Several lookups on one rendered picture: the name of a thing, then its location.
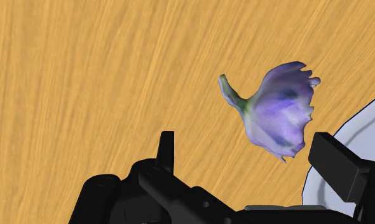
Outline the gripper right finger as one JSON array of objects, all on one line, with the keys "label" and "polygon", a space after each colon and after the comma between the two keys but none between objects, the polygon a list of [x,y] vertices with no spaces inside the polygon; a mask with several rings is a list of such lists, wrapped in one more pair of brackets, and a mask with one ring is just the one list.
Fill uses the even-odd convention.
[{"label": "gripper right finger", "polygon": [[362,159],[327,132],[316,132],[308,161],[343,202],[356,204],[353,219],[375,224],[375,161]]}]

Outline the purple flower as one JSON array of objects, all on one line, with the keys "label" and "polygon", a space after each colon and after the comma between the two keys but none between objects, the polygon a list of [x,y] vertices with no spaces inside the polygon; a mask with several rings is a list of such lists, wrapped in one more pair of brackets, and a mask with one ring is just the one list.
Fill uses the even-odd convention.
[{"label": "purple flower", "polygon": [[282,162],[304,148],[304,128],[312,121],[313,89],[321,80],[304,67],[300,61],[274,67],[248,99],[238,95],[224,74],[218,77],[221,94],[239,112],[249,141]]}]

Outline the white plate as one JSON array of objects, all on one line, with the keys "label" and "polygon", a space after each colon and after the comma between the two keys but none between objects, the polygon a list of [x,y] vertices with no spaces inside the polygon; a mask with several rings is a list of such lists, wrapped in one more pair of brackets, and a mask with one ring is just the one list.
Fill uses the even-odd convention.
[{"label": "white plate", "polygon": [[[345,122],[334,137],[360,158],[375,161],[375,100]],[[349,216],[355,209],[355,204],[343,202],[313,167],[306,176],[302,204],[321,205]]]}]

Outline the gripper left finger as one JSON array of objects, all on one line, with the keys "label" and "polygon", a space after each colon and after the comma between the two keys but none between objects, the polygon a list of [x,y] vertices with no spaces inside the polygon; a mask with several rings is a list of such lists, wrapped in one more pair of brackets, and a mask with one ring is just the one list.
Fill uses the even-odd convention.
[{"label": "gripper left finger", "polygon": [[174,176],[174,132],[163,131],[156,158],[134,163],[125,179],[87,179],[68,224],[242,224],[242,217]]}]

